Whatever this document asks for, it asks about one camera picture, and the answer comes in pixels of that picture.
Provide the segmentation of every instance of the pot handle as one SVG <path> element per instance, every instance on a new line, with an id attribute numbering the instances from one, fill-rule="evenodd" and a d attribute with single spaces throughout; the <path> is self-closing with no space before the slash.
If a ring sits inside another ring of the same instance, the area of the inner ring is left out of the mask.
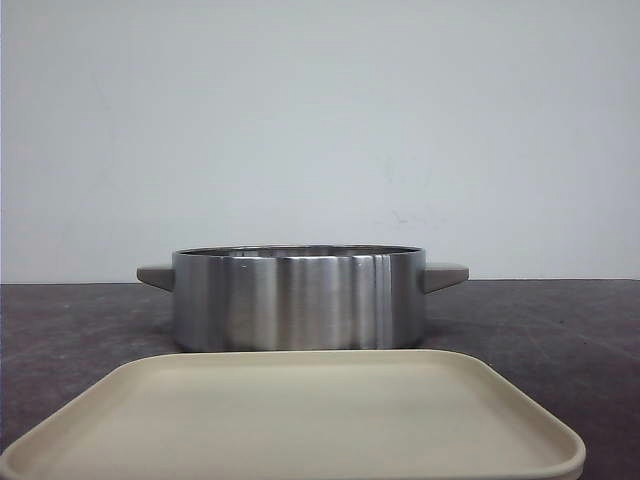
<path id="1" fill-rule="evenodd" d="M 422 275 L 422 293 L 457 285 L 469 279 L 469 267 L 457 263 L 427 263 Z"/>
<path id="2" fill-rule="evenodd" d="M 161 288 L 168 292 L 173 291 L 175 275 L 171 265 L 153 265 L 148 267 L 138 267 L 136 271 L 138 280 L 147 285 Z"/>

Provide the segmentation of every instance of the pot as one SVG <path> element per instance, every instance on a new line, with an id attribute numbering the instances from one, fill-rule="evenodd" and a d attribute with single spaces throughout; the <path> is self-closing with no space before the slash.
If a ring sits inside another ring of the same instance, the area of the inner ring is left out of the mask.
<path id="1" fill-rule="evenodd" d="M 423 295 L 469 269 L 413 247 L 258 246 L 181 250 L 137 276 L 173 292 L 187 351 L 388 349 L 419 342 Z"/>

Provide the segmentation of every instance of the pot rim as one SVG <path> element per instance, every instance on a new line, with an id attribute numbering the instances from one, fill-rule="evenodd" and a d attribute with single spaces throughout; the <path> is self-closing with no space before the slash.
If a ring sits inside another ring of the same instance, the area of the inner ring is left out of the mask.
<path id="1" fill-rule="evenodd" d="M 335 258 L 372 255 L 407 255 L 424 252 L 420 247 L 371 244 L 239 245 L 178 250 L 176 255 L 219 258 Z"/>

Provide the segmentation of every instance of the dark countertop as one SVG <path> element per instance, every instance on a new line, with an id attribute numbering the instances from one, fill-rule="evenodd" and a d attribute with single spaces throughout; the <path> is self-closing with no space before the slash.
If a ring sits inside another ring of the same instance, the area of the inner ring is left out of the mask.
<path id="1" fill-rule="evenodd" d="M 484 360 L 572 427 L 583 479 L 640 478 L 640 281 L 470 281 L 428 296 L 423 347 Z M 177 352 L 171 295 L 2 286 L 2 445 L 114 368 Z"/>

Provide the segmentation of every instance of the beige tray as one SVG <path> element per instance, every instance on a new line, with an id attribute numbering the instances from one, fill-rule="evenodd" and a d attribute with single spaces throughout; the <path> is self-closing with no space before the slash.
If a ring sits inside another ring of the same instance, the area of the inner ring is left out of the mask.
<path id="1" fill-rule="evenodd" d="M 210 353 L 124 365 L 17 440 L 7 479 L 575 479 L 578 435 L 436 350 Z"/>

